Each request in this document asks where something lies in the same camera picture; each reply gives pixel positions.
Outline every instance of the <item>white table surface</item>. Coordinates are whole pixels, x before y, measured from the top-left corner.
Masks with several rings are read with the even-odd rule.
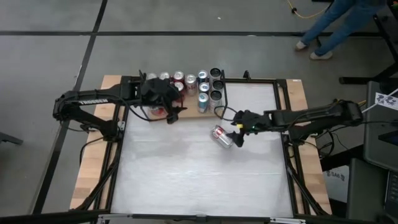
[[[227,91],[235,110],[276,109],[272,85],[227,83]],[[129,114],[111,212],[292,217],[280,134],[245,136],[242,148],[224,149],[210,138],[215,124],[237,131],[217,118],[169,125]]]

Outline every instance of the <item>leg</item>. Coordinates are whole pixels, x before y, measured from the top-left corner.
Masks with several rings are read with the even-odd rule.
[[[305,33],[301,42],[309,45],[326,27],[346,13],[352,6],[354,6],[354,0],[335,0],[329,10]]]
[[[344,24],[329,37],[326,43],[316,49],[315,54],[322,56],[334,49],[346,40],[352,32],[364,27],[379,9],[381,9],[381,6],[369,6],[361,0],[357,1]]]

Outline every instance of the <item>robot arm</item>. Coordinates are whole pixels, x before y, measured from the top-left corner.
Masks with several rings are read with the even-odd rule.
[[[311,121],[298,126],[296,124]],[[359,106],[352,101],[335,101],[330,105],[302,111],[274,110],[259,115],[249,110],[238,111],[232,125],[239,128],[239,133],[229,133],[238,147],[242,147],[243,136],[264,131],[289,132],[290,142],[303,144],[310,134],[321,133],[337,125],[357,126],[363,121]]]
[[[124,106],[162,106],[167,112],[167,122],[169,124],[176,122],[179,112],[186,109],[172,106],[172,102],[181,97],[177,88],[170,85],[169,79],[143,80],[145,76],[144,78],[132,77],[106,90],[68,91],[55,100],[53,117],[57,121],[78,121],[83,129],[98,129],[105,141],[112,142],[119,138],[118,122],[105,121],[87,113],[80,106],[103,103]]]

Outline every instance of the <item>aluminum can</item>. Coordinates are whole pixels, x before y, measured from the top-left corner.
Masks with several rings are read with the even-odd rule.
[[[201,83],[199,84],[199,93],[206,93],[209,95],[210,85],[209,83]]]
[[[214,113],[214,109],[216,108],[216,106],[221,106],[223,103],[222,100],[222,94],[220,91],[217,90],[213,90],[210,93],[210,99],[209,99],[209,110]]]
[[[154,73],[149,73],[149,74],[147,75],[147,80],[150,80],[150,79],[153,79],[153,78],[157,78],[157,75],[154,74]]]
[[[177,87],[178,92],[181,95],[181,98],[175,100],[177,103],[181,103],[181,100],[183,101],[185,99],[185,87],[184,84],[180,83],[180,82],[175,82],[174,86]]]
[[[234,141],[227,136],[227,132],[218,125],[210,131],[210,137],[226,149],[234,144]]]
[[[185,77],[185,86],[187,87],[187,95],[195,96],[198,91],[197,77],[194,75],[187,75],[187,77]]]
[[[198,95],[198,112],[206,113],[209,104],[209,96],[206,93],[200,93]]]
[[[204,70],[200,70],[198,72],[198,85],[203,83],[203,82],[207,82],[208,80],[208,74],[206,71]]]
[[[149,107],[149,112],[155,116],[166,115],[166,110],[161,106],[151,106]]]
[[[224,83],[221,80],[215,80],[213,84],[211,84],[211,90],[220,91],[221,94],[224,92]]]
[[[176,71],[173,75],[174,82],[180,82],[180,83],[184,84],[185,83],[184,79],[185,79],[184,73],[181,71]]]
[[[212,84],[215,80],[221,79],[221,71],[218,68],[212,68],[210,70],[210,84]]]
[[[166,78],[170,78],[170,74],[169,74],[168,72],[162,72],[162,73],[159,75],[159,78],[160,78],[161,80],[165,80]]]

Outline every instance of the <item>concrete floor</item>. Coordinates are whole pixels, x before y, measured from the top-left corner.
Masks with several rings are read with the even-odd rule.
[[[325,3],[293,1],[301,14]],[[93,29],[100,0],[0,0],[1,30]],[[109,0],[100,30],[274,31],[308,29],[316,19],[299,19],[284,0]],[[328,31],[341,24],[338,20]],[[375,32],[369,23],[362,31]],[[89,37],[0,36],[0,131],[23,139],[22,146],[0,145],[0,216],[29,213],[58,123],[54,99],[73,88]],[[351,37],[328,62],[309,61],[294,52],[296,37],[97,37],[82,90],[98,88],[103,75],[137,75],[219,67],[228,77],[249,70],[253,78],[302,79],[309,106],[334,98],[361,101],[365,86],[343,86],[338,77],[371,77],[393,61],[380,38]],[[347,147],[361,144],[363,127],[342,129]],[[69,208],[86,134],[69,131],[44,212]],[[321,139],[319,144],[328,141]],[[343,150],[337,144],[336,151]]]

